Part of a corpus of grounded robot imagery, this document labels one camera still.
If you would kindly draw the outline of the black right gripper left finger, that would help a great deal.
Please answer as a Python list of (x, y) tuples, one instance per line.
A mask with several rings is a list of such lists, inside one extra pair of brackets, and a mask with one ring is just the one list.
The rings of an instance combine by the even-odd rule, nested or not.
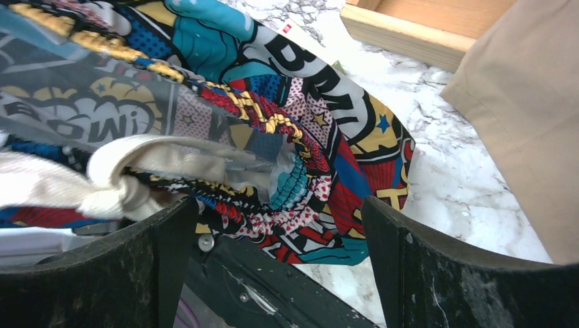
[(198, 205), (150, 218), (38, 264), (1, 269), (2, 327), (172, 327)]

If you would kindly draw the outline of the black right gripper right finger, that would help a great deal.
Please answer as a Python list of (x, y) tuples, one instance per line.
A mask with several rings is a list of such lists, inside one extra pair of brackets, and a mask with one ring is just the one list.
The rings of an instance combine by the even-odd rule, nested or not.
[(578, 265), (494, 253), (376, 197), (361, 217), (388, 327), (577, 327)]

